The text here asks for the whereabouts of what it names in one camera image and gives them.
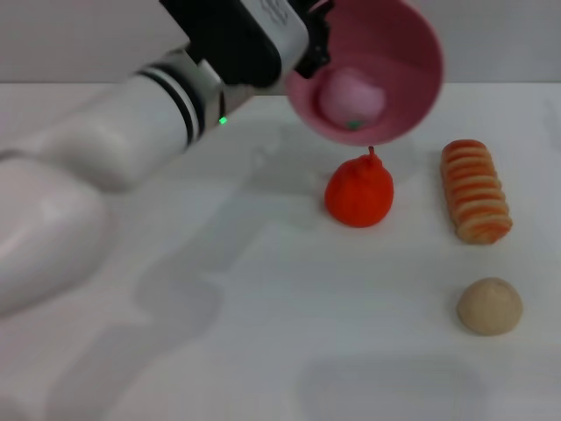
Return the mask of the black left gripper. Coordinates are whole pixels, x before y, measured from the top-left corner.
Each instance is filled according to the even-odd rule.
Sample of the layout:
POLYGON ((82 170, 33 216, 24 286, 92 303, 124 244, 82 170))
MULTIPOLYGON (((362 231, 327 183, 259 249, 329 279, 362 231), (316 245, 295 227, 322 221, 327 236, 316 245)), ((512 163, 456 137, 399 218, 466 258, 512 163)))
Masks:
POLYGON ((311 79, 320 68, 330 62, 330 24, 327 17, 334 8, 334 3, 296 2, 295 5, 309 35, 309 45, 295 71, 301 77, 311 79))

